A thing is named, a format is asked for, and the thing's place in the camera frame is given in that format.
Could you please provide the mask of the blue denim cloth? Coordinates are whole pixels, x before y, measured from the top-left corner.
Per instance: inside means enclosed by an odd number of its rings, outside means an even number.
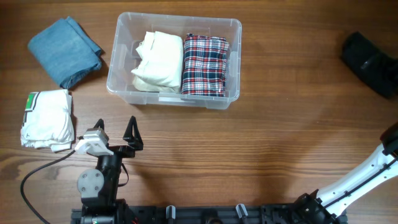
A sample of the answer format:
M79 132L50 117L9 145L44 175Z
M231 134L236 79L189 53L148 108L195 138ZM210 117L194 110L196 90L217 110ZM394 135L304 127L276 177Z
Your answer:
M102 66L102 49L72 17L59 19L35 35L28 49L49 77L64 89L74 87Z

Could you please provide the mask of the red plaid shirt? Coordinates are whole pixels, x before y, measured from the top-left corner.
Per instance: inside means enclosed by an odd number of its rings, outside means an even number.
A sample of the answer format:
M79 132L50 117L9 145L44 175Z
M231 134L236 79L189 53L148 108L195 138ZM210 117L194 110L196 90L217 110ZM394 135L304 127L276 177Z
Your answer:
M226 38L187 34L183 49L182 94L224 97L229 49Z

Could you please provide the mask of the black garment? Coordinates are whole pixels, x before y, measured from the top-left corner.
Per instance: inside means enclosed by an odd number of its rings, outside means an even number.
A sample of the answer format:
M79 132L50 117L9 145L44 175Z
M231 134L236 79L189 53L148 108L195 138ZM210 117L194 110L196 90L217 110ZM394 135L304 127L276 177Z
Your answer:
M360 32L343 42L342 61L368 87L384 98L397 96L397 59L389 56Z

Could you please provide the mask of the white printed t-shirt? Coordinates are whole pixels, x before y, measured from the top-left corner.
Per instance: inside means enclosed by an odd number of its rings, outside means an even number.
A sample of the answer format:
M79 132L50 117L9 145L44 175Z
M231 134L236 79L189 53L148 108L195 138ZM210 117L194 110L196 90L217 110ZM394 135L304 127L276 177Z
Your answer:
M21 127L21 145L69 150L75 140L72 123L72 96L68 90L29 93Z

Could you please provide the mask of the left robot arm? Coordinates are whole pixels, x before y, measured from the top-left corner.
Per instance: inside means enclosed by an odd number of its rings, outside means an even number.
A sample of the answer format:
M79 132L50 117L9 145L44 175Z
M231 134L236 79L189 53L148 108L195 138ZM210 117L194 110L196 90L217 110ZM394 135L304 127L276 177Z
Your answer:
M127 171L123 159L135 157L136 151L143 150L144 146L134 116L127 124L123 140L126 145L110 146L102 119L79 137L75 152L94 156L98 160L94 169L85 170L77 180L82 209L72 211L72 223L139 223L126 201L116 198L118 188L125 186L125 183L119 182L121 172Z

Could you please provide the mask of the cream cloth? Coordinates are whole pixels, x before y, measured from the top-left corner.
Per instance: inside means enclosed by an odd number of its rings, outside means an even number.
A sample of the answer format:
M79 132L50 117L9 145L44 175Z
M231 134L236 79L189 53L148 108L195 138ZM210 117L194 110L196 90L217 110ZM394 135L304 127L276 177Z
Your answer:
M140 64L131 73L139 91L180 93L183 72L183 41L177 35L147 32L136 48Z

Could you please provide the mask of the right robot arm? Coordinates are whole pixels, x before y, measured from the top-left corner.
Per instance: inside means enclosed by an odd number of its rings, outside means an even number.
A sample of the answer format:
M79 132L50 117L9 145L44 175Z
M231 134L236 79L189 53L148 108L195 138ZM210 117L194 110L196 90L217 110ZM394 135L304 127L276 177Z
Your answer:
M343 223L343 213L357 199L397 176L397 124L380 137L380 145L359 166L336 182L300 196L290 208L293 223Z

